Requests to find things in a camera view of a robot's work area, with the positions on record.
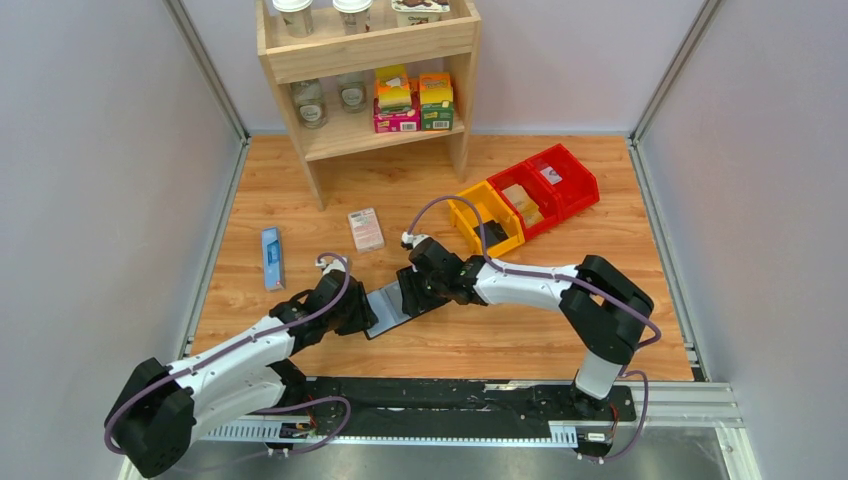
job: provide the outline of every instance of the plastic bin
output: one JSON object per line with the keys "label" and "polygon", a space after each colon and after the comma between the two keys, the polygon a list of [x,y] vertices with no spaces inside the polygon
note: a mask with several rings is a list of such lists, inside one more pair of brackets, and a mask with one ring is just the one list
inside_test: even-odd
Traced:
{"label": "plastic bin", "polygon": [[[537,153],[523,163],[533,169],[543,181],[549,183],[557,193],[560,221],[591,207],[601,198],[598,193],[598,180],[562,144]],[[559,179],[546,174],[551,169]]]}
{"label": "plastic bin", "polygon": [[[482,181],[462,191],[459,196],[474,203],[474,206],[480,212],[480,216],[483,217],[483,223],[494,220],[503,227],[507,234],[506,240],[496,245],[489,245],[489,256],[499,257],[524,243],[524,232],[521,228],[521,222],[518,220],[518,215],[507,206],[507,203],[489,182]],[[450,207],[451,225],[458,228],[462,236],[465,237],[471,254],[482,254],[483,245],[477,232],[474,231],[474,227],[477,226],[477,217],[474,216],[474,212],[468,205],[456,200],[448,200],[448,206]]]}
{"label": "plastic bin", "polygon": [[[529,164],[521,162],[518,165],[514,165],[500,173],[492,175],[489,177],[488,182],[495,187],[498,196],[501,197],[518,217],[518,221],[521,223],[521,229],[524,232],[525,241],[529,241],[542,232],[550,230],[562,221],[560,218],[561,202],[558,201],[558,196],[553,186],[542,178],[541,175],[534,173],[533,168]],[[539,206],[539,213],[543,217],[542,220],[530,227],[526,225],[524,217],[503,193],[504,190],[516,184],[524,187],[530,198]]]}

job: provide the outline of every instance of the red storage bin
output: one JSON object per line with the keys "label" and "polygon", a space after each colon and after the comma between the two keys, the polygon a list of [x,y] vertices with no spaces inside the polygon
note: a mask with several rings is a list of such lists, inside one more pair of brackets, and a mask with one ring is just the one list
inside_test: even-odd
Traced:
{"label": "red storage bin", "polygon": [[561,143],[522,163],[556,192],[561,202],[560,221],[591,207],[601,198],[598,180]]}
{"label": "red storage bin", "polygon": [[[504,203],[515,212],[518,219],[521,221],[521,229],[524,231],[524,240],[530,240],[538,236],[540,233],[550,230],[556,224],[562,221],[561,219],[561,202],[558,199],[553,186],[545,180],[541,175],[534,174],[532,168],[526,162],[521,162],[500,173],[496,173],[487,179],[498,195],[503,199]],[[528,227],[524,223],[524,217],[515,206],[510,203],[503,190],[513,186],[521,185],[527,192],[527,195],[536,202],[539,206],[539,213],[542,214],[542,220]]]}

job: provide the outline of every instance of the small white box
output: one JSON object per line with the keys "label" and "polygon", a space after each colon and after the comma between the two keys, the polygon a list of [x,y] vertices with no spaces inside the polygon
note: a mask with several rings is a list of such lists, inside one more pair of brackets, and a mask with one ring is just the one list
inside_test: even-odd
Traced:
{"label": "small white box", "polygon": [[386,246],[383,232],[380,231],[380,222],[377,221],[377,212],[373,208],[349,213],[347,219],[350,222],[350,231],[353,232],[353,243],[356,244],[357,252],[370,252]]}

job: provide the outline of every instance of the pink box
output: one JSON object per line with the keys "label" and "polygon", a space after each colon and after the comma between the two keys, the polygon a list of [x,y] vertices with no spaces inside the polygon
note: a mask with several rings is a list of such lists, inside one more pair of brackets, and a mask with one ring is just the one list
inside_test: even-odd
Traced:
{"label": "pink box", "polygon": [[412,110],[400,113],[380,113],[377,99],[374,99],[374,131],[417,132],[421,130],[421,102],[417,94],[412,95]]}

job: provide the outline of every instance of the gray floor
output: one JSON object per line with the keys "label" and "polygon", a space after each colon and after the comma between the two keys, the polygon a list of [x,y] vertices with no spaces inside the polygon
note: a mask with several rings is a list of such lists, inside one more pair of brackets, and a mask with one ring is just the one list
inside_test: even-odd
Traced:
{"label": "gray floor", "polygon": [[[619,442],[628,440],[619,432]],[[179,464],[218,465],[262,450],[253,443],[201,441]],[[506,479],[728,479],[713,429],[648,428],[628,457],[606,465],[578,461],[574,452],[549,448],[330,445],[289,459],[260,458],[214,472],[173,471],[163,480],[506,480]]]}

